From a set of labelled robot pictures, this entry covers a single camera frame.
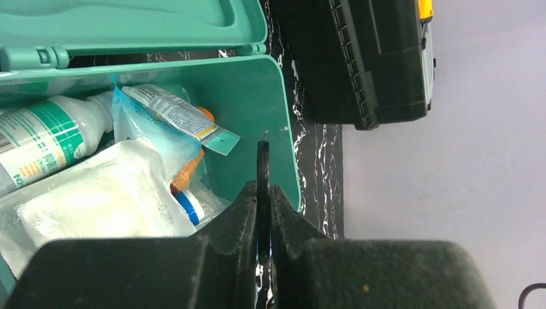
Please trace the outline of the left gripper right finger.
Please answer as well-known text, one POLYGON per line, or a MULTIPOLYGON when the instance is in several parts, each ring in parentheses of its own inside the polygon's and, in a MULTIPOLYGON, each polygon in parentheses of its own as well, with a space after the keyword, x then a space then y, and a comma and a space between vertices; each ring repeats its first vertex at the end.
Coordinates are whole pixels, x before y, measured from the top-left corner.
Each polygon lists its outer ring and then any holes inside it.
POLYGON ((494 308, 471 256, 456 243, 330 239, 270 192, 278 308, 494 308))

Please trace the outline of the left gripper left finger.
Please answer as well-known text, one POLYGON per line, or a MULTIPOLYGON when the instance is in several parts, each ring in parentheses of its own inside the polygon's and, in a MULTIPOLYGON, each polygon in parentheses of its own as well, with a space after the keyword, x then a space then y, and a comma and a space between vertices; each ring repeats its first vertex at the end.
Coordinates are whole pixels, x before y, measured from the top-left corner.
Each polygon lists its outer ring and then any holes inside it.
POLYGON ((31 258, 7 308, 254 308, 256 184, 186 238, 67 239, 31 258))

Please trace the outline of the small blue capped bottle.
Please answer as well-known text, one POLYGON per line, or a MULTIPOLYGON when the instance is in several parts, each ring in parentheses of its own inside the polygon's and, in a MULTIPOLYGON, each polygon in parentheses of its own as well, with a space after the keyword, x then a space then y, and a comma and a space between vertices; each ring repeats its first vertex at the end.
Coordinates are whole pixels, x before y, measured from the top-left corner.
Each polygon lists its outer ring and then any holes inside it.
POLYGON ((205 211, 191 191, 178 191, 174 198, 182 206, 194 226, 198 226, 205 219, 205 211))

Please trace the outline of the brown medicine bottle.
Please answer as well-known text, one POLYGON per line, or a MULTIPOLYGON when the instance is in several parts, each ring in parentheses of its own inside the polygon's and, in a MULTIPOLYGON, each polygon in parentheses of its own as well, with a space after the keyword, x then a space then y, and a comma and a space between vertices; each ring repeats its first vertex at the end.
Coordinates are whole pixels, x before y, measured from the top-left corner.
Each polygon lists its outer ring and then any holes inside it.
POLYGON ((197 141, 186 137, 184 140, 179 141, 178 145, 171 151, 170 156, 179 165, 179 171, 173 176, 169 185, 173 196, 188 188, 191 178, 204 158, 205 152, 203 145, 198 145, 197 141))

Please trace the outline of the white gauze pad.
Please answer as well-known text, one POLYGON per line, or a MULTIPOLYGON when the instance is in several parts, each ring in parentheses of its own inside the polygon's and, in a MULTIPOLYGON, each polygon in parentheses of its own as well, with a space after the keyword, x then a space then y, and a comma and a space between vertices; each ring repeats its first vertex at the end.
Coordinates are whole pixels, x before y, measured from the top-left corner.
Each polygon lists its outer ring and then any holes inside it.
POLYGON ((134 140, 1 198, 1 257, 15 277, 40 247, 58 239, 195 231, 171 194, 159 153, 134 140))

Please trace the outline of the zip bag teal header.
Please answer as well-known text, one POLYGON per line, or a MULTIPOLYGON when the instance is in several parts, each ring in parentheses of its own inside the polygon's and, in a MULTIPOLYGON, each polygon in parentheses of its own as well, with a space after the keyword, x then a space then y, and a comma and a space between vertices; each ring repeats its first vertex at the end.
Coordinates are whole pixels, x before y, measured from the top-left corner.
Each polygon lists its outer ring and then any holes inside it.
POLYGON ((123 86, 121 91, 156 118, 216 153, 227 156, 241 139, 192 105, 182 87, 172 92, 155 84, 139 84, 123 86))

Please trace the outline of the blue cotton swab pouch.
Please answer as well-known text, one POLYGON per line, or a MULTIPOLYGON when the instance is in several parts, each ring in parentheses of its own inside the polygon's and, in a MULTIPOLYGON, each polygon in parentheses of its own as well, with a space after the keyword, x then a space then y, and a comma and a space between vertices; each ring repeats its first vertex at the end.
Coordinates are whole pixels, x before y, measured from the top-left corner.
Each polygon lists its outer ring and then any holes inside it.
POLYGON ((113 88, 112 106, 115 141, 142 140, 161 156, 167 180, 198 156, 199 141, 153 117, 117 86, 113 88))

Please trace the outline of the white plastic bottle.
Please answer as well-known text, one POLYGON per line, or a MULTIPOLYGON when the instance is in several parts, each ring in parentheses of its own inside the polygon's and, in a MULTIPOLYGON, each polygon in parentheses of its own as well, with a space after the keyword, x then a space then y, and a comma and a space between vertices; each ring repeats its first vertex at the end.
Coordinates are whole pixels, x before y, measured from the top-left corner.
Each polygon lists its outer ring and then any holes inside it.
POLYGON ((50 97, 1 115, 1 195, 92 155, 113 130, 113 92, 50 97))

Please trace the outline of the green medicine box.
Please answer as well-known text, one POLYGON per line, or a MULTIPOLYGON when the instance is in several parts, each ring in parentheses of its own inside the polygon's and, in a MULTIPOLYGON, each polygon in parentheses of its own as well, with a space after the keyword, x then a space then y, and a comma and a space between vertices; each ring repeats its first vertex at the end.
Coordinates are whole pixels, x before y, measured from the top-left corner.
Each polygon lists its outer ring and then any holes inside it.
MULTIPOLYGON (((285 85, 266 38, 258 1, 2 1, 1 115, 57 95, 85 100, 116 86, 182 87, 192 105, 241 137, 227 156, 205 148, 185 189, 205 211, 194 233, 246 183, 257 186, 259 142, 272 150, 266 165, 295 210, 301 193, 285 85)), ((117 143, 112 130, 93 154, 49 176, 117 143)), ((1 257, 3 308, 22 274, 15 277, 1 257)))

